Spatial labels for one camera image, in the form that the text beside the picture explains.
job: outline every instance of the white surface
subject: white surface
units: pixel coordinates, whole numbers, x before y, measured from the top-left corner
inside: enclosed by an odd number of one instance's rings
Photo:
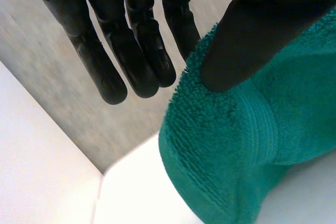
[[[165,173],[154,136],[110,168],[94,224],[199,224]],[[296,166],[265,199],[257,224],[335,224],[336,152]]]
[[[202,223],[170,182],[157,139],[150,139],[107,171],[94,224]]]
[[[100,172],[0,62],[0,224],[89,224]]]

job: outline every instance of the gray surface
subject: gray surface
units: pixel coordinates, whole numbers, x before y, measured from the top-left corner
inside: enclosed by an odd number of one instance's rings
[[[220,20],[229,2],[192,0],[201,35]],[[101,171],[159,130],[177,82],[146,100],[128,86],[125,102],[107,105],[41,0],[0,0],[0,6],[0,61]],[[156,0],[154,13],[179,76],[185,63],[164,20],[161,0]],[[93,23],[115,63],[94,18]]]

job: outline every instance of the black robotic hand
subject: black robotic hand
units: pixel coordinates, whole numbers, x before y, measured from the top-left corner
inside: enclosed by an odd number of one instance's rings
[[[186,59],[200,36],[190,0],[162,0],[165,17]],[[44,0],[63,25],[102,97],[122,102],[127,89],[104,51],[85,0]],[[171,85],[175,70],[153,18],[154,0],[89,0],[102,31],[136,94],[147,98]],[[233,0],[218,24],[201,69],[201,81],[226,91],[254,75],[286,44],[326,14],[336,0]]]
[[[190,0],[162,0],[167,23],[181,55],[186,59],[200,36]],[[62,25],[102,98],[118,104],[127,88],[98,39],[86,0],[43,0]],[[154,0],[125,0],[131,28],[125,18],[124,0],[89,0],[105,39],[135,93],[142,98],[156,94],[176,79],[159,24],[154,19]]]

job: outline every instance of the black finger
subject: black finger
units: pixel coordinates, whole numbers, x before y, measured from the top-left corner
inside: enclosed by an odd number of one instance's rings
[[[104,36],[135,93],[155,95],[159,82],[125,18],[124,0],[89,0]]]
[[[201,81],[214,92],[242,83],[335,4],[336,0],[288,6],[233,0],[205,56]]]
[[[165,49],[159,23],[154,19],[154,0],[126,0],[134,35],[153,68],[161,87],[172,85],[176,72]]]
[[[125,100],[127,88],[93,28],[86,0],[44,0],[63,26],[102,98],[109,104]]]
[[[165,18],[184,60],[194,51],[200,39],[189,2],[190,0],[162,0]]]

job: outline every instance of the towel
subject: towel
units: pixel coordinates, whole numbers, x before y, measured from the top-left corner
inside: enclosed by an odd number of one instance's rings
[[[161,126],[160,154],[204,223],[252,224],[293,165],[336,148],[336,10],[224,93],[199,78],[215,30],[187,61]]]

